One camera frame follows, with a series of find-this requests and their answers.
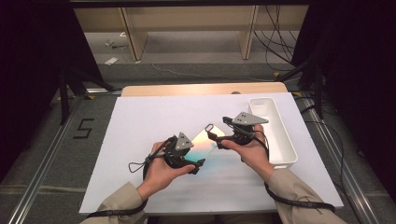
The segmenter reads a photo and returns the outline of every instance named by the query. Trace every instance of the black tape marking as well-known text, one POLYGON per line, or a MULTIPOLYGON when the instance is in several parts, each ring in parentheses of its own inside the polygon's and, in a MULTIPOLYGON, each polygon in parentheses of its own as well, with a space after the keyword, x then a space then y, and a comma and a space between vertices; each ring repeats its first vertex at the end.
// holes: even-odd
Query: black tape marking
POLYGON ((84 139, 90 136, 92 128, 81 128, 84 121, 93 121, 93 119, 82 119, 81 122, 79 123, 77 131, 87 131, 87 134, 85 136, 74 136, 73 139, 84 139))

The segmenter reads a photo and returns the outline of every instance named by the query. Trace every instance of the hand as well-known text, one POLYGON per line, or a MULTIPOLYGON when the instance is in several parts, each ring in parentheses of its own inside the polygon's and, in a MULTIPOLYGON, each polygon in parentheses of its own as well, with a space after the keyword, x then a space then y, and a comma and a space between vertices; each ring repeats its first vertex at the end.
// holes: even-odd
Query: hand
MULTIPOLYGON (((255 133, 255 136, 265 143, 265 139, 262 134, 264 133, 263 127, 260 124, 256 124, 254 126, 254 131, 258 131, 255 133)), ((265 182, 268 182, 274 171, 274 167, 268 161, 267 153, 259 142, 253 139, 250 143, 244 146, 239 146, 230 140, 222 140, 221 143, 225 147, 237 152, 246 165, 252 168, 265 182)))
MULTIPOLYGON (((151 152, 154 152, 161 144, 162 142, 155 143, 151 152)), ((137 191, 142 200, 145 201, 152 194, 168 187, 178 176, 187 174, 194 168, 194 165, 187 165, 174 169, 163 158, 155 158, 148 168, 145 180, 137 188, 137 191)))

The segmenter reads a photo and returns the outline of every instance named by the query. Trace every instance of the person's left hand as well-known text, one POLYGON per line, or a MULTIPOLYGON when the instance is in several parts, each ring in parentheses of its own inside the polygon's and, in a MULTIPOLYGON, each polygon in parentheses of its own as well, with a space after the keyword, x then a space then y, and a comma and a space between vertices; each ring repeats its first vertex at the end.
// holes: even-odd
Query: person's left hand
MULTIPOLYGON (((154 152, 163 142, 155 143, 151 152, 154 152)), ((137 188, 140 197, 145 201, 152 194, 165 189, 169 184, 181 175, 185 175, 195 168, 194 165, 186 165, 178 169, 170 167, 163 158, 155 158, 148 168, 146 178, 137 188)))

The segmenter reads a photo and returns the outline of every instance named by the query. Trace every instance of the white rectangular bin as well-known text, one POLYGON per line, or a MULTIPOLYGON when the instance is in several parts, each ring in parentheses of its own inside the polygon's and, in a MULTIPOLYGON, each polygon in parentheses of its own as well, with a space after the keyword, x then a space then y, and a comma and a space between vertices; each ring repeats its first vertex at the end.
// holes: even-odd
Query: white rectangular bin
POLYGON ((264 123, 264 133, 270 150, 270 163, 276 168, 288 168, 297 162, 297 154, 283 125, 282 118, 272 98, 254 98, 249 100, 251 114, 268 119, 264 123))

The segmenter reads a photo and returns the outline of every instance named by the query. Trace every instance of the forearm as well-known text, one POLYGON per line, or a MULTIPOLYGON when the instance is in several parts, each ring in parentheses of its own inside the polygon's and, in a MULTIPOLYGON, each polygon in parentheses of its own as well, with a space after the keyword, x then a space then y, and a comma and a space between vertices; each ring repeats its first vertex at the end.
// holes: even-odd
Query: forearm
MULTIPOLYGON (((107 197, 99 206, 98 211, 105 210, 129 210, 138 207, 142 204, 142 198, 134 185, 127 183, 109 197, 107 197)), ((93 223, 136 223, 142 218, 144 211, 136 213, 132 216, 124 217, 90 217, 85 219, 81 224, 93 223)))
MULTIPOLYGON (((267 184, 279 197, 301 202, 322 202, 320 197, 289 169, 275 170, 267 184)), ((282 222, 287 223, 345 223, 328 209, 311 209, 276 202, 282 222)))

